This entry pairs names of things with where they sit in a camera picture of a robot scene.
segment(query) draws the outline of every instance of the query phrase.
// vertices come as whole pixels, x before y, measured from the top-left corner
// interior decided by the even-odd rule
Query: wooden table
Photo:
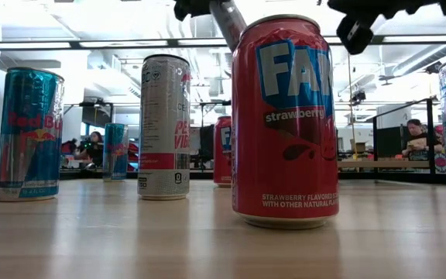
[[[341,181],[340,206],[279,231],[245,224],[209,181],[181,201],[62,181],[57,199],[0,203],[0,279],[446,278],[446,187]]]

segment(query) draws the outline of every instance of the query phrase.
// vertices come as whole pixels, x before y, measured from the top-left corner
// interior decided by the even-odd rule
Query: person
[[[102,152],[104,149],[104,143],[102,141],[102,136],[99,132],[91,133],[91,143],[92,145],[85,148],[82,152],[75,155],[77,160],[91,160],[96,166],[102,165]]]
[[[407,140],[406,149],[402,151],[404,157],[409,157],[411,160],[416,160],[417,157],[427,157],[429,146],[427,145],[427,133],[424,131],[423,125],[419,119],[411,119],[407,121],[407,128],[409,129],[409,140]],[[435,137],[434,152],[441,152],[443,150],[442,142]]]

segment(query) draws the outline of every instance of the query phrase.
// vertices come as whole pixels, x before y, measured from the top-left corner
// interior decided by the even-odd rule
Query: white can
[[[185,198],[190,180],[190,65],[169,54],[142,66],[137,193],[143,199]]]

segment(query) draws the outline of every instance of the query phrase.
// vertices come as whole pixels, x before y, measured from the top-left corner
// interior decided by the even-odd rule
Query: ceiling
[[[300,13],[316,20],[324,36],[334,36],[343,18],[340,12],[329,9],[325,2],[305,0],[235,0],[247,23],[280,13]],[[129,1],[75,0],[74,3],[55,3],[54,0],[0,0],[0,41],[55,41],[55,40],[128,40],[166,38],[221,37],[221,32],[209,16],[178,22],[173,16],[172,0]],[[379,17],[372,29],[376,34],[446,34],[446,17],[437,5],[421,8],[415,15],[399,12],[386,21]],[[391,69],[427,49],[428,45],[369,46],[364,53],[350,57],[341,46],[331,48],[334,67],[335,101],[348,101],[350,89],[364,89],[369,101],[405,102],[424,98],[437,92],[436,76],[414,71],[405,77],[381,86],[380,75],[391,75]],[[102,50],[106,64],[119,73],[101,72],[91,67],[83,75],[87,78],[86,95],[96,95],[111,102],[138,104],[137,90],[144,57],[154,53],[172,53],[187,58],[194,80],[192,102],[228,100],[231,97],[230,51],[227,48],[192,49],[129,49]],[[5,64],[11,66],[26,60],[65,61],[73,63],[75,56],[89,56],[90,51],[12,51],[0,53]],[[118,59],[115,68],[112,60]],[[365,106],[373,110],[376,105]]]

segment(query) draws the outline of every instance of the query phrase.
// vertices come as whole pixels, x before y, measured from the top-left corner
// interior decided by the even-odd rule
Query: red can
[[[322,226],[338,213],[338,171],[331,51],[317,23],[253,23],[232,83],[233,209],[256,226]]]
[[[214,126],[214,176],[219,187],[232,185],[232,117],[221,116]]]

